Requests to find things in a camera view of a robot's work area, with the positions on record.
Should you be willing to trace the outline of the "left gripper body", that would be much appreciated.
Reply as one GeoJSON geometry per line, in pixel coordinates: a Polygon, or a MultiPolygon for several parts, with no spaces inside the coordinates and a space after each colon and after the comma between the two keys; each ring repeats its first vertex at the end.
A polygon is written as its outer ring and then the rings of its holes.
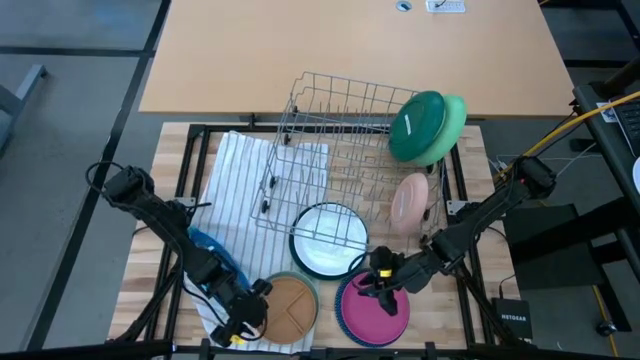
{"type": "Polygon", "coordinates": [[[259,328],[267,320],[266,298],[256,296],[252,289],[221,287],[219,302],[228,315],[225,324],[234,323],[238,327],[236,335],[241,335],[249,327],[259,328]]]}

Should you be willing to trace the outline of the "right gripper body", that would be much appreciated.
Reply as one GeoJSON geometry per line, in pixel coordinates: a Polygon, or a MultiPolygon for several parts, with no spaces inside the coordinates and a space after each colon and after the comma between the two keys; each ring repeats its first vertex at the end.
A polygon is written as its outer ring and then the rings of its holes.
{"type": "Polygon", "coordinates": [[[415,292],[415,255],[393,252],[378,246],[368,253],[367,294],[379,295],[405,289],[415,292]]]}

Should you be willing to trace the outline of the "pale pink plate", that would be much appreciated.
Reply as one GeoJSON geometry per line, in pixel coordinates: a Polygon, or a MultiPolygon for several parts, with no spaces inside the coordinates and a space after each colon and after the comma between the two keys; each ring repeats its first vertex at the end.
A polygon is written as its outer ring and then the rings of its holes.
{"type": "Polygon", "coordinates": [[[390,223],[394,231],[408,236],[420,230],[429,200],[428,179],[423,173],[408,175],[397,187],[391,203],[390,223]]]}

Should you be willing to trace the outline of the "dark green labelled plate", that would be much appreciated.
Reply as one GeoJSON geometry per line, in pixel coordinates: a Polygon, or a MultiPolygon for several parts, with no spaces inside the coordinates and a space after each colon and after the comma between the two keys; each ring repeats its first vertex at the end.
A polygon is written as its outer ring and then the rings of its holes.
{"type": "Polygon", "coordinates": [[[439,92],[424,91],[412,96],[391,123],[391,155],[399,162],[409,162],[425,153],[440,131],[444,112],[444,97],[439,92]]]}

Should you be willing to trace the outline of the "light green plate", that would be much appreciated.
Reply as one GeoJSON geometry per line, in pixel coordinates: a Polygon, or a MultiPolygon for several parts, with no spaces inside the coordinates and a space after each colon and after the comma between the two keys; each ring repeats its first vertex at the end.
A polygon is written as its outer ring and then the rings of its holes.
{"type": "Polygon", "coordinates": [[[417,166],[437,163],[453,148],[460,137],[467,119],[467,105],[457,95],[444,96],[443,124],[433,143],[424,153],[412,160],[417,166]]]}

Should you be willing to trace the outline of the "blue pouch bag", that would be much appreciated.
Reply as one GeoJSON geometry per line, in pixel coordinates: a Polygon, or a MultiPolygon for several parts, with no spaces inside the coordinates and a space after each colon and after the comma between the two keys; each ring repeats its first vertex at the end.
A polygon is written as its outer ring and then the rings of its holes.
{"type": "Polygon", "coordinates": [[[190,240],[198,248],[205,249],[210,253],[217,254],[224,258],[226,261],[226,266],[229,268],[233,268],[238,273],[238,281],[243,288],[248,289],[250,287],[248,278],[242,272],[240,266],[236,263],[236,261],[224,246],[218,243],[213,237],[200,231],[196,227],[190,226],[188,228],[188,234],[190,240]]]}

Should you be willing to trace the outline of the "white striped dish towel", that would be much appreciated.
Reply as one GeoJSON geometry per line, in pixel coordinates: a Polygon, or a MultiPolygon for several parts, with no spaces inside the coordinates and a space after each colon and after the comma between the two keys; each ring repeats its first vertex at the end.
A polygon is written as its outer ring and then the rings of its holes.
{"type": "Polygon", "coordinates": [[[259,227],[254,218],[259,213],[255,199],[272,149],[269,140],[224,133],[200,197],[209,205],[196,211],[190,226],[197,245],[226,251],[247,286],[280,272],[300,271],[285,235],[259,227]]]}

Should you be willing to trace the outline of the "black Netgear router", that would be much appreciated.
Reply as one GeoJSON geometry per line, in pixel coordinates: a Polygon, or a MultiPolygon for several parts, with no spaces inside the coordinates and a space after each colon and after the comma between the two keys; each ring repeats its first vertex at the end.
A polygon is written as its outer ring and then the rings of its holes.
{"type": "Polygon", "coordinates": [[[525,300],[493,298],[492,304],[501,319],[513,334],[523,340],[532,340],[530,306],[525,300]]]}

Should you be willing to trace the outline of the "light wooden desk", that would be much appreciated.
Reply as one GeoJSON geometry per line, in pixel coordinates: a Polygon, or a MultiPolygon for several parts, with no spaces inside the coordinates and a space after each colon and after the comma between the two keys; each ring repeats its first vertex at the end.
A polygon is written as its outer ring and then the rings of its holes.
{"type": "Polygon", "coordinates": [[[537,0],[172,0],[147,113],[268,113],[304,72],[462,96],[479,116],[563,116],[573,84],[537,0]]]}

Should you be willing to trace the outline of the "black side table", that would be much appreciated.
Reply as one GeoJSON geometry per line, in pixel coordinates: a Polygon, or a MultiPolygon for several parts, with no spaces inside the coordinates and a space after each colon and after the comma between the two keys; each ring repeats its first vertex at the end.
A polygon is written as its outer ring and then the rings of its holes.
{"type": "Polygon", "coordinates": [[[542,258],[585,243],[600,266],[625,260],[640,283],[640,151],[624,137],[614,107],[640,100],[640,56],[603,82],[573,90],[573,104],[614,176],[622,196],[517,243],[517,263],[542,258]]]}

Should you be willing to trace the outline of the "white desk power outlet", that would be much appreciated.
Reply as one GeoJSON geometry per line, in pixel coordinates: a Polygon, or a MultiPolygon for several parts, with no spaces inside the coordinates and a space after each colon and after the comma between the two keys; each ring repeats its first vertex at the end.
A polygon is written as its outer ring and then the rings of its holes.
{"type": "Polygon", "coordinates": [[[458,14],[465,13],[464,0],[426,0],[426,9],[434,14],[458,14]]]}

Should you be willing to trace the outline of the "black keyboard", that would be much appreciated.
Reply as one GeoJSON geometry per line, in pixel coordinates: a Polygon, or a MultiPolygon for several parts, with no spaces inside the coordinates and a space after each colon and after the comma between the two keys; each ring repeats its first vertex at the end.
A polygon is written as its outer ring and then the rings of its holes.
{"type": "Polygon", "coordinates": [[[640,100],[614,107],[622,133],[634,152],[640,151],[640,100]]]}

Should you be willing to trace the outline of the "grey bench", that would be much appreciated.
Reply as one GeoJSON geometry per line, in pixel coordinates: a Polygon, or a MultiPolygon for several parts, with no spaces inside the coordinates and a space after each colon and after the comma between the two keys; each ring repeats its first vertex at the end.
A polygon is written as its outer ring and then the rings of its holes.
{"type": "Polygon", "coordinates": [[[33,65],[15,92],[0,84],[0,153],[6,148],[15,124],[37,84],[47,75],[48,71],[43,65],[33,65]]]}

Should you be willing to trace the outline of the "black aluminium rig frame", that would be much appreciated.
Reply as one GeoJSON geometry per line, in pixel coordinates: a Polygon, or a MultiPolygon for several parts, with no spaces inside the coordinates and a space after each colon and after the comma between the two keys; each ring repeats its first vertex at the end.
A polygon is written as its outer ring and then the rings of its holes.
{"type": "MultiPolygon", "coordinates": [[[[163,125],[154,155],[151,175],[161,197],[177,193],[181,178],[182,163],[187,161],[189,169],[185,175],[188,183],[195,180],[198,160],[210,171],[223,133],[237,131],[245,135],[271,140],[276,127],[267,123],[249,128],[244,123],[180,123],[163,125]],[[201,157],[200,145],[209,140],[207,153],[201,157]]],[[[459,200],[468,196],[481,201],[493,191],[489,164],[480,127],[468,125],[457,143],[458,152],[447,156],[448,185],[446,194],[459,200]]],[[[502,236],[504,227],[495,222],[486,230],[477,246],[476,255],[467,262],[470,270],[484,279],[484,288],[489,298],[499,294],[508,299],[520,296],[514,267],[507,241],[502,236]]],[[[109,338],[120,336],[142,312],[151,299],[157,277],[166,271],[162,264],[162,242],[150,231],[144,230],[132,238],[121,289],[112,318],[109,338]]],[[[316,348],[352,348],[354,342],[340,330],[334,311],[334,299],[338,289],[336,281],[321,281],[318,284],[319,313],[316,320],[313,345],[316,348]]],[[[472,295],[460,295],[460,284],[451,276],[437,275],[420,293],[410,296],[411,319],[407,330],[391,349],[405,355],[432,342],[439,349],[461,349],[466,345],[466,330],[472,330],[473,338],[481,343],[489,330],[482,320],[480,309],[472,295]]],[[[160,306],[154,336],[163,337],[167,328],[173,330],[178,345],[199,346],[206,332],[196,305],[188,295],[168,295],[160,306]]]]}

